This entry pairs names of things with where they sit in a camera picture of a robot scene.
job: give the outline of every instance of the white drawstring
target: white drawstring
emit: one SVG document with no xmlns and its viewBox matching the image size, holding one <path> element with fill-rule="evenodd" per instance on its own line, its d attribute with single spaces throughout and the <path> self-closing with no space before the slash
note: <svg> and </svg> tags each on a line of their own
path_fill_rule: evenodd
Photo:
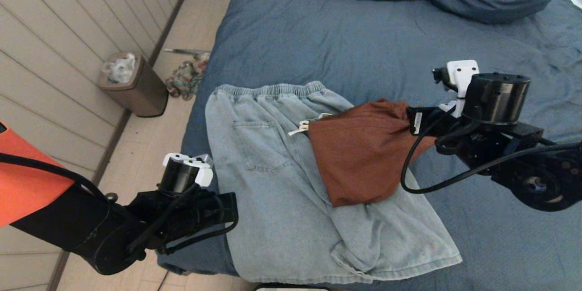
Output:
<svg viewBox="0 0 582 291">
<path fill-rule="evenodd" d="M 329 115 L 333 115 L 333 114 L 330 114 L 330 113 L 322 113 L 322 114 L 319 115 L 319 117 L 317 119 L 322 119 L 323 117 L 326 117 L 326 116 L 329 116 Z M 308 120 L 302 120 L 302 121 L 299 122 L 299 128 L 297 130 L 295 130 L 295 131 L 289 132 L 288 134 L 289 134 L 289 136 L 293 136 L 293 135 L 295 135 L 297 133 L 301 133 L 301 132 L 308 131 L 308 130 L 309 130 L 309 121 Z"/>
</svg>

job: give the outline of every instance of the blue bedsheet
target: blue bedsheet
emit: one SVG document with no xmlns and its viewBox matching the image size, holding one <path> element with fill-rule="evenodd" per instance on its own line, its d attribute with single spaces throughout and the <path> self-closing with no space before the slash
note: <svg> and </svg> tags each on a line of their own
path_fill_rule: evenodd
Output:
<svg viewBox="0 0 582 291">
<path fill-rule="evenodd" d="M 453 95 L 434 84 L 430 69 L 461 59 L 475 59 L 484 73 L 531 77 L 521 121 L 544 128 L 556 142 L 580 140 L 581 30 L 582 12 L 570 0 L 553 0 L 540 13 L 507 25 L 469 21 L 428 1 L 231 0 L 182 151 L 210 152 L 204 107 L 221 84 L 256 88 L 320 80 L 355 105 L 384 97 L 431 106 Z M 427 186 L 466 167 L 430 150 L 411 169 Z M 426 197 L 464 262 L 403 281 L 342 289 L 579 289 L 582 204 L 555 213 L 533 210 L 481 176 Z M 159 262 L 236 274 L 224 236 L 160 256 Z"/>
</svg>

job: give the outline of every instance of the tile floor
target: tile floor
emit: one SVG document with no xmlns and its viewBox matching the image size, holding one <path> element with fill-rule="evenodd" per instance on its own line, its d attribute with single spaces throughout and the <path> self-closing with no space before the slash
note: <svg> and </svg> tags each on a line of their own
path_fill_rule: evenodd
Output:
<svg viewBox="0 0 582 291">
<path fill-rule="evenodd" d="M 164 47 L 211 50 L 218 25 L 230 0 L 185 0 Z M 187 60 L 187 55 L 162 52 L 154 70 L 162 79 Z M 127 204 L 139 191 L 154 190 L 168 152 L 180 151 L 181 139 L 194 100 L 170 98 L 162 117 L 132 117 L 111 158 L 100 189 L 116 192 Z M 112 276 L 97 274 L 79 256 L 71 254 L 58 291 L 157 291 L 166 271 L 156 264 L 152 251 L 147 258 Z M 226 275 L 179 276 L 170 274 L 162 291 L 251 291 L 255 284 Z"/>
</svg>

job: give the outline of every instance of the trash can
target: trash can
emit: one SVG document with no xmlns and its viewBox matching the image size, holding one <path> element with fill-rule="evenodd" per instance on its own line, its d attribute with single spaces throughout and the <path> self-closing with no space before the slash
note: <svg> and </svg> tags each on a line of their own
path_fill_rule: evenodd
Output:
<svg viewBox="0 0 582 291">
<path fill-rule="evenodd" d="M 129 53 L 119 52 L 111 55 L 108 62 L 127 58 Z M 112 81 L 108 74 L 101 72 L 99 87 L 120 105 L 139 117 L 158 117 L 166 110 L 168 90 L 166 85 L 142 55 L 134 53 L 133 74 L 127 82 Z"/>
</svg>

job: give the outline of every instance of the brown cloth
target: brown cloth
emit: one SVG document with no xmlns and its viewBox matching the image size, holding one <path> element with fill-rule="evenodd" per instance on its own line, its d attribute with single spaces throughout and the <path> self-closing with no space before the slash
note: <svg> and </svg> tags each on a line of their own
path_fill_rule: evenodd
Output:
<svg viewBox="0 0 582 291">
<path fill-rule="evenodd" d="M 400 184 L 402 165 L 416 137 L 406 102 L 367 102 L 309 123 L 309 137 L 333 206 L 384 200 Z M 434 144 L 420 142 L 415 160 Z"/>
</svg>

